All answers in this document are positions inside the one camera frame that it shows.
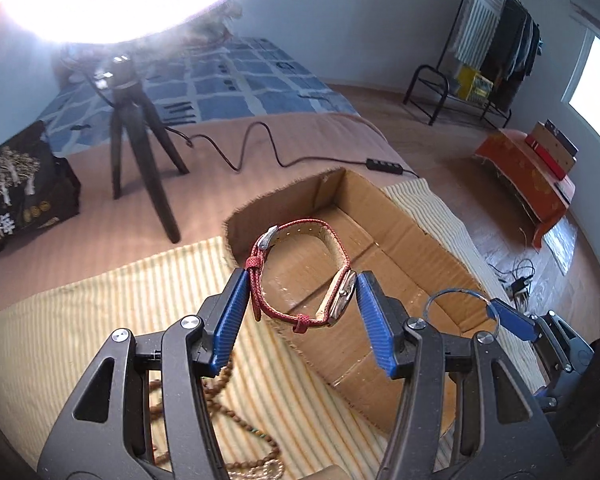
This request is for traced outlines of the orange covered low table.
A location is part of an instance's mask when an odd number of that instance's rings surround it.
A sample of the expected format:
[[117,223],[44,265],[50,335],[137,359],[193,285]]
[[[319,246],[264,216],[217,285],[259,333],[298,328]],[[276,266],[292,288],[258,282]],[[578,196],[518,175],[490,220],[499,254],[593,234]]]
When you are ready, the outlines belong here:
[[531,245],[540,249],[544,235],[568,212],[576,186],[568,176],[559,179],[553,174],[526,141],[527,136],[519,130],[495,130],[474,155],[483,162],[490,162],[514,188],[533,220]]

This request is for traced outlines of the open cardboard box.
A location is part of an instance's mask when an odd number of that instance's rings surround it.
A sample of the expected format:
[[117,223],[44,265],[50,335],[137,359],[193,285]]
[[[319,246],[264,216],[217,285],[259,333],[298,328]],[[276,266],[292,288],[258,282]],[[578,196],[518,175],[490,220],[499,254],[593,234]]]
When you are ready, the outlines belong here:
[[350,408],[390,432],[405,346],[384,323],[366,325],[363,316],[377,316],[395,299],[394,325],[426,318],[439,333],[469,338],[495,326],[484,303],[490,294],[415,214],[356,172],[337,169],[262,195],[225,221],[225,244],[237,263],[268,229],[278,229],[260,287],[284,315],[312,318],[342,267],[339,250],[312,235],[309,220],[330,226],[349,257],[358,279],[350,306],[334,326],[303,334],[276,318],[268,324]]

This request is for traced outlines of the blue patterned bedsheet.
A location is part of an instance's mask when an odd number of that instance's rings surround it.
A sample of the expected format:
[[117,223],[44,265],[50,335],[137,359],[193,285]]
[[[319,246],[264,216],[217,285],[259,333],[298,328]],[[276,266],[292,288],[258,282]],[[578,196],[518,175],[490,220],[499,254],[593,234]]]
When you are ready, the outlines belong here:
[[[272,41],[232,38],[138,63],[148,98],[168,127],[293,112],[355,114],[353,105]],[[87,81],[68,84],[38,119],[60,156],[107,143],[114,97]]]

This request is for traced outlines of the window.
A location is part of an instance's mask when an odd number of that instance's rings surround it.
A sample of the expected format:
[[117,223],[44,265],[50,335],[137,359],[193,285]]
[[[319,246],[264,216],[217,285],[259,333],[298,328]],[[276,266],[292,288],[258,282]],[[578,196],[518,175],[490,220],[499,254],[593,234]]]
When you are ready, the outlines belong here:
[[562,102],[600,137],[600,36],[592,30],[585,32]]

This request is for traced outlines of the power strip on floor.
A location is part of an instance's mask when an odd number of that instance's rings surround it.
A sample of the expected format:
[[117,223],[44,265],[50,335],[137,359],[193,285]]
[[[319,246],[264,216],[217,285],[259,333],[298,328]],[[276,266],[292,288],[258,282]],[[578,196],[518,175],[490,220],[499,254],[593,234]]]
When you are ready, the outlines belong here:
[[513,301],[515,308],[526,313],[529,310],[530,288],[535,276],[535,266],[530,258],[515,260],[509,270],[501,270],[489,263],[498,281],[503,286],[507,297]]

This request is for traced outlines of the black snack bag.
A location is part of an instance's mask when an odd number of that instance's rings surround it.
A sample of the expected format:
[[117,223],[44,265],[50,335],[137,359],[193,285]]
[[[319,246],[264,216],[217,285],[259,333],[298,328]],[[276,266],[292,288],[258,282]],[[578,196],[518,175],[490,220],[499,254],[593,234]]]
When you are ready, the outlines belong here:
[[0,145],[0,252],[15,237],[80,212],[81,182],[38,120]]

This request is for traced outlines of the red strap wristwatch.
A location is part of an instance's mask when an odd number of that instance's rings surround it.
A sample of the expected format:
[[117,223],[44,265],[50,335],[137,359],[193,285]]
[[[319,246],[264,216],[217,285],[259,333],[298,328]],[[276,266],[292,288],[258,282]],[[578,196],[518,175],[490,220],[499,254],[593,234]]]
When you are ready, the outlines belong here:
[[245,261],[253,316],[288,324],[296,334],[335,325],[356,287],[356,272],[340,237],[326,221],[271,226]]

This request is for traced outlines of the yellow striped cloth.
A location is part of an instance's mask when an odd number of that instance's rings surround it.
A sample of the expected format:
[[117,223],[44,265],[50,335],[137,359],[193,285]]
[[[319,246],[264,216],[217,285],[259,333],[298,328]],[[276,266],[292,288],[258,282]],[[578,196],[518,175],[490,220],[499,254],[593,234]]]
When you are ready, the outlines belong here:
[[541,382],[505,298],[425,180],[325,172],[1,311],[0,429],[43,479],[426,478],[464,378]]

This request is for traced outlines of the boxes on low table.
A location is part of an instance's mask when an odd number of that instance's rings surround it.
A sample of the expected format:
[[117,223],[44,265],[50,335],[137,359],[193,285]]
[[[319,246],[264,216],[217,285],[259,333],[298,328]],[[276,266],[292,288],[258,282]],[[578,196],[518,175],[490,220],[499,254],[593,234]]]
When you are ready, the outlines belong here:
[[524,142],[559,180],[569,174],[577,162],[578,148],[550,120],[537,122]]

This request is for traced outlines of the dark hanging clothes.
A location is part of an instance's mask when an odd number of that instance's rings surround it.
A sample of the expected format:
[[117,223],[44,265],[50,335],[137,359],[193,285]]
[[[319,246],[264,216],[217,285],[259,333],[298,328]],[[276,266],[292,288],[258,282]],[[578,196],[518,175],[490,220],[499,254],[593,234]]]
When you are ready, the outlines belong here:
[[489,100],[507,113],[541,51],[540,26],[518,0],[506,0],[480,73],[493,84]]

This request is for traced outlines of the folded floral quilt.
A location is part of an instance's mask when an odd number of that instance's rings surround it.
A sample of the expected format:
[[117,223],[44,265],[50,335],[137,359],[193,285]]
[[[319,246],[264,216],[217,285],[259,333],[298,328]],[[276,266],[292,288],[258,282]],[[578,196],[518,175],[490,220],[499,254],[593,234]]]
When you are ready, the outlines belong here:
[[227,0],[209,12],[187,22],[180,32],[180,44],[185,47],[208,48],[230,39],[230,23],[242,17],[242,6]]

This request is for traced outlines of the yellow box on rack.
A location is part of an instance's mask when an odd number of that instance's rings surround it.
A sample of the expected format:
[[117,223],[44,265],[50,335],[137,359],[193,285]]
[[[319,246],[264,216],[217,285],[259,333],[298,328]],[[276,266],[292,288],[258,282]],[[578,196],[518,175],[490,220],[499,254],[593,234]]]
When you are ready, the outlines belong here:
[[463,65],[456,80],[458,82],[456,96],[459,99],[477,104],[483,104],[489,99],[493,82],[483,77],[478,70]]

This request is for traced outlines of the black tripod stand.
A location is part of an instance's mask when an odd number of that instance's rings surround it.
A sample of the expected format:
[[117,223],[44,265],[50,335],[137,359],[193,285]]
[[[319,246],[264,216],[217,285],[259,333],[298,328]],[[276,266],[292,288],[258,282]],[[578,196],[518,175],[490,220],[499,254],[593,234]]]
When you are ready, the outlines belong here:
[[112,92],[109,124],[112,196],[115,200],[122,196],[122,136],[126,134],[140,177],[166,237],[173,244],[178,243],[182,238],[180,228],[161,182],[148,131],[154,134],[180,174],[189,174],[189,170],[170,139],[158,110],[144,91],[132,58],[124,54],[114,56],[99,80]]

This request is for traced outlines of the black clothes rack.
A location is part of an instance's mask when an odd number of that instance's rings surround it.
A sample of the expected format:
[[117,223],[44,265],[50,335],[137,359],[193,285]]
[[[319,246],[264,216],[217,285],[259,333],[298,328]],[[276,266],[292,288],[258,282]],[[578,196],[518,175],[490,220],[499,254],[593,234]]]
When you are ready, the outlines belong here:
[[456,102],[489,126],[493,117],[507,126],[542,50],[540,24],[521,0],[460,0],[437,63],[414,70],[402,103],[430,126]]

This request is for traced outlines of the striped hanging towel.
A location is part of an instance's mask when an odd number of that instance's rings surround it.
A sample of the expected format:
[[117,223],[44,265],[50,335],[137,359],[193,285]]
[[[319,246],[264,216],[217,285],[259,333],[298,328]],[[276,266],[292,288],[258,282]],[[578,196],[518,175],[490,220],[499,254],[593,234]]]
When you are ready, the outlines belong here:
[[498,28],[506,0],[464,0],[455,27],[451,52],[474,70],[482,65]]

